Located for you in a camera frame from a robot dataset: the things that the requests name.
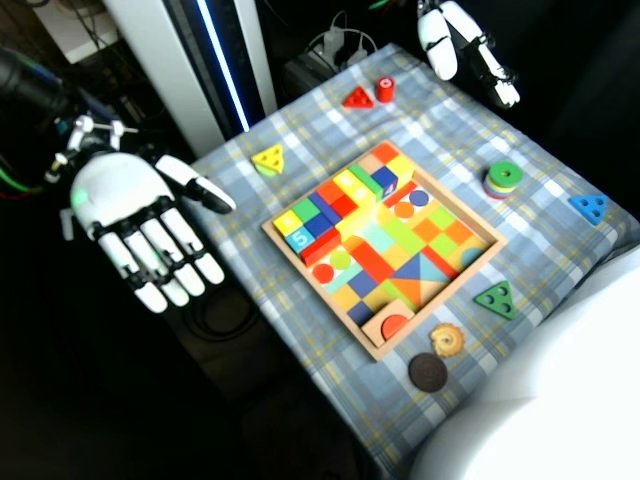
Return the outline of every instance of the table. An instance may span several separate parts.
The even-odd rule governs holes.
[[[373,96],[375,81],[383,75],[396,81],[393,103],[372,110],[341,106],[357,85]],[[509,243],[374,363],[260,224],[384,139],[444,183]],[[261,176],[249,158],[278,142],[285,149],[285,171]],[[505,158],[517,163],[525,178],[511,198],[493,200],[484,194],[482,178],[489,165]],[[406,475],[428,434],[595,265],[640,242],[638,222],[612,202],[605,221],[591,226],[567,199],[597,189],[395,45],[325,82],[194,167],[238,204],[236,212],[220,216],[190,203],[196,221],[388,477]],[[511,322],[472,300],[504,279],[511,283],[518,310]],[[428,333],[442,322],[462,328],[465,350],[445,360],[446,387],[426,394],[410,382],[407,365],[416,354],[431,351]]]

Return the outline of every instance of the wooden frame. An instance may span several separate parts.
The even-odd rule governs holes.
[[[398,152],[402,153],[400,149],[395,145],[387,142],[393,146]],[[338,175],[343,170],[358,162],[364,156],[373,152],[374,149],[364,153],[356,158],[354,161],[347,164],[343,169],[336,172],[331,178]],[[273,216],[265,223],[262,224],[262,229],[273,240],[277,247],[287,257],[287,259],[293,264],[294,267],[300,272],[300,274],[311,284],[314,290],[322,297],[322,299],[329,305],[331,310],[337,315],[344,326],[358,339],[360,344],[371,354],[376,360],[381,360],[390,350],[395,348],[400,342],[402,342],[407,335],[409,335],[418,325],[424,322],[433,311],[447,301],[465,282],[467,282],[473,275],[475,275],[482,266],[484,266],[491,258],[493,258],[507,243],[506,238],[493,228],[487,221],[480,217],[477,213],[471,210],[467,205],[458,200],[449,190],[447,190],[440,182],[425,172],[420,166],[415,165],[415,171],[412,180],[417,184],[423,186],[429,194],[431,194],[436,200],[438,200],[444,207],[451,211],[458,219],[463,221],[473,232],[482,240],[487,242],[489,248],[480,255],[471,265],[460,273],[455,279],[453,279],[442,291],[440,291],[435,297],[433,297],[422,309],[420,309],[413,317],[409,319],[409,325],[404,326],[396,335],[387,340],[381,347],[377,347],[369,337],[362,331],[348,315],[344,312],[336,302],[330,297],[323,286],[310,274],[308,267],[302,263],[300,258],[291,250],[289,245],[285,242],[282,236],[276,231],[273,226],[273,220],[275,220],[282,212],[292,208],[293,205],[298,203],[303,198],[306,198],[315,191],[317,185],[309,190],[306,194],[297,198],[289,206],[283,209],[282,212]],[[376,313],[371,319],[367,321],[373,322],[379,321],[378,315],[383,313],[384,308]]]

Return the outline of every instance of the green triangle toy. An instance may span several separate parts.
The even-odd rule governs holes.
[[[507,320],[516,318],[516,309],[511,300],[511,287],[507,281],[500,282],[482,292],[473,301]]]

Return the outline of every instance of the tablecloth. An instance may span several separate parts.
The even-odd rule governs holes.
[[[396,82],[395,99],[347,109],[358,85],[374,97],[376,80]],[[375,363],[322,299],[271,243],[260,224],[346,163],[389,139],[495,226],[508,245],[383,361]],[[282,175],[256,172],[252,154],[275,143],[285,151]],[[509,159],[524,171],[516,193],[493,200],[482,190],[489,165]],[[329,398],[385,476],[402,478],[420,443],[516,345],[612,252],[640,241],[640,226],[610,202],[605,220],[588,223],[572,195],[600,193],[492,112],[439,81],[422,61],[388,45],[241,134],[194,167],[238,204],[216,215],[188,208],[318,388]],[[514,321],[473,297],[508,280]],[[416,389],[407,365],[432,351],[438,323],[462,328],[465,350],[445,360],[442,390]]]

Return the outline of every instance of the red triangle block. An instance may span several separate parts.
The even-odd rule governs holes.
[[[342,102],[342,105],[350,108],[373,108],[373,101],[362,87],[356,89]]]

